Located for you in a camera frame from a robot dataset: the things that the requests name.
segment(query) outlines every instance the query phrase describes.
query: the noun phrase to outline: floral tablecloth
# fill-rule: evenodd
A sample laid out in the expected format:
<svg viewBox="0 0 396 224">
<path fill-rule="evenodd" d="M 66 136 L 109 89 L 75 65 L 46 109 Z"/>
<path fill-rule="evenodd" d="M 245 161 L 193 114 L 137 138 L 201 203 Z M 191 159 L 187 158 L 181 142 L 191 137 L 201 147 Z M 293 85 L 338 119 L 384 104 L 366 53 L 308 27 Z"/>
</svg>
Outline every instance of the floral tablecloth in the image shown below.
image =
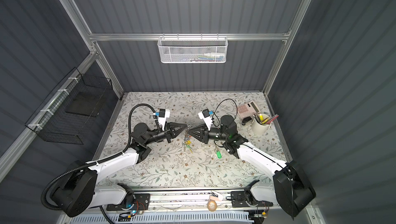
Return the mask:
<svg viewBox="0 0 396 224">
<path fill-rule="evenodd" d="M 215 110 L 216 106 L 225 98 L 232 98 L 237 105 L 254 100 L 262 113 L 269 113 L 264 95 L 262 93 L 162 93 L 162 92 L 130 92 L 117 117 L 101 158 L 121 151 L 127 142 L 128 114 L 133 106 L 147 103 L 154 109 L 164 108 L 171 110 L 169 122 L 187 123 L 192 127 L 203 123 L 198 117 L 198 112 L 209 108 Z M 235 116 L 236 108 L 232 101 L 224 101 L 217 109 L 220 118 L 225 114 Z M 270 155 L 285 160 L 282 147 L 279 144 L 278 134 L 273 124 L 266 134 L 257 136 L 250 127 L 242 127 L 240 118 L 235 122 L 238 132 L 252 142 L 256 147 Z M 145 122 L 154 129 L 152 112 L 149 108 L 139 107 L 132 115 L 132 128 L 140 122 Z M 243 187 L 255 179 L 270 182 L 257 168 L 248 162 L 229 155 L 224 148 L 217 148 L 213 141 L 205 145 L 195 138 L 191 138 L 191 151 L 183 145 L 184 133 L 182 132 L 171 143 L 166 141 L 149 145 L 152 151 L 141 163 L 126 167 L 102 180 L 100 185 L 109 185 L 122 182 L 133 187 Z M 221 152 L 221 159 L 216 152 Z"/>
</svg>

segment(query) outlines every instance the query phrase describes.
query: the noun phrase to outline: corrugated black hose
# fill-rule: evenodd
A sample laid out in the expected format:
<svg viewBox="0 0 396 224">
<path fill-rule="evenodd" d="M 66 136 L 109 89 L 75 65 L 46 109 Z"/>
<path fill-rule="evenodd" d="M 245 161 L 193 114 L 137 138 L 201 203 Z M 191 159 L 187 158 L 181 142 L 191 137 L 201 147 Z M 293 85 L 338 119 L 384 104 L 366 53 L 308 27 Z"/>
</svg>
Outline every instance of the corrugated black hose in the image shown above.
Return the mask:
<svg viewBox="0 0 396 224">
<path fill-rule="evenodd" d="M 152 110 L 153 113 L 155 113 L 154 108 L 153 108 L 151 105 L 149 105 L 149 104 L 137 104 L 137 105 L 135 105 L 135 106 L 131 109 L 131 111 L 129 112 L 129 116 L 128 116 L 128 143 L 127 143 L 126 147 L 122 150 L 122 152 L 119 152 L 119 153 L 116 153 L 116 154 L 114 154 L 114 155 L 112 155 L 112 156 L 110 156 L 110 157 L 106 157 L 106 158 L 104 158 L 104 159 L 98 160 L 97 162 L 98 162 L 99 164 L 100 164 L 100 163 L 103 163 L 103 162 L 106 162 L 106 161 L 109 161 L 109 160 L 111 160 L 111 159 L 114 159 L 115 157 L 118 157 L 118 156 L 122 155 L 122 154 L 123 154 L 124 152 L 126 152 L 126 150 L 129 148 L 129 146 L 130 146 L 130 144 L 131 144 L 131 140 L 132 140 L 132 136 L 131 136 L 131 133 L 132 133 L 132 131 L 131 131 L 131 116 L 132 116 L 133 111 L 134 111 L 136 108 L 138 108 L 139 106 L 147 106 L 147 107 L 149 107 L 149 108 Z M 157 118 L 156 115 L 153 115 L 153 116 L 154 116 L 154 121 L 155 121 L 155 124 L 156 124 L 158 130 L 160 130 L 160 124 L 158 123 L 158 118 Z M 61 175 L 57 176 L 56 178 L 54 178 L 54 179 L 44 188 L 43 192 L 41 193 L 40 200 L 41 200 L 42 205 L 44 205 L 44 207 L 46 207 L 47 209 L 51 209 L 51 210 L 62 210 L 60 207 L 58 207 L 58 206 L 56 206 L 56 205 L 52 205 L 51 203 L 49 203 L 49 202 L 47 201 L 47 193 L 48 193 L 49 189 L 50 189 L 59 179 L 63 178 L 63 177 L 66 176 L 67 174 L 72 173 L 72 172 L 76 172 L 76 171 L 80 171 L 80 170 L 82 170 L 82 169 L 85 169 L 85 168 L 87 168 L 87 167 L 91 167 L 91 166 L 96 165 L 96 164 L 97 164 L 96 162 L 92 162 L 92 163 L 89 163 L 89 164 L 81 165 L 81 166 L 79 166 L 79 167 L 70 169 L 70 170 L 68 170 L 68 171 L 66 171 L 66 172 L 64 172 L 64 173 L 62 173 Z"/>
</svg>

